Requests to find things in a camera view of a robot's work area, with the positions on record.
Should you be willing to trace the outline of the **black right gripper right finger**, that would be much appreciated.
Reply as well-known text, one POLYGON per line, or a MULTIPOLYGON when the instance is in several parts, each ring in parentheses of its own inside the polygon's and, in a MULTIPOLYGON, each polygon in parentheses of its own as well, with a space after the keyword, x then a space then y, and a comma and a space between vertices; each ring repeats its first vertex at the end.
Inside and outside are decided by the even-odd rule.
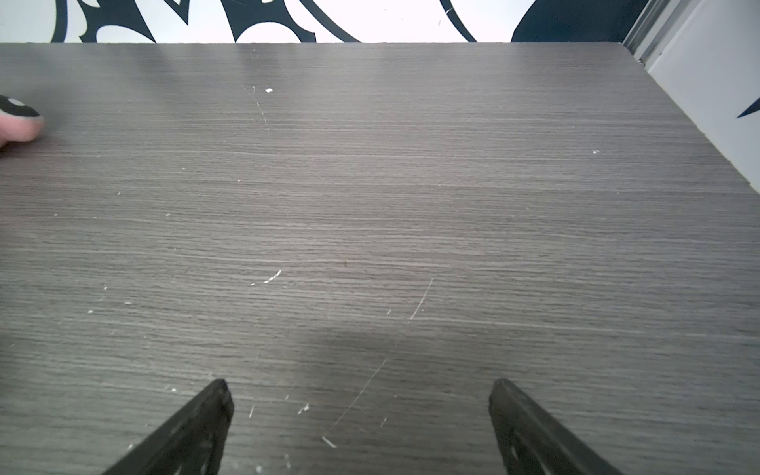
POLYGON ((509 474, 621 475, 507 378, 494 383, 489 415, 509 474))

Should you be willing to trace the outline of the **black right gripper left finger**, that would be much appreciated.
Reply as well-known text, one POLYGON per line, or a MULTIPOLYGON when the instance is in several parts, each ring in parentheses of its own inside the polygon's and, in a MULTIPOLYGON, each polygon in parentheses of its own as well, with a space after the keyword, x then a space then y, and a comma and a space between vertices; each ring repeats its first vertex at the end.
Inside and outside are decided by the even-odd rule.
POLYGON ((215 475, 234 411, 227 382, 216 379, 104 474, 215 475))

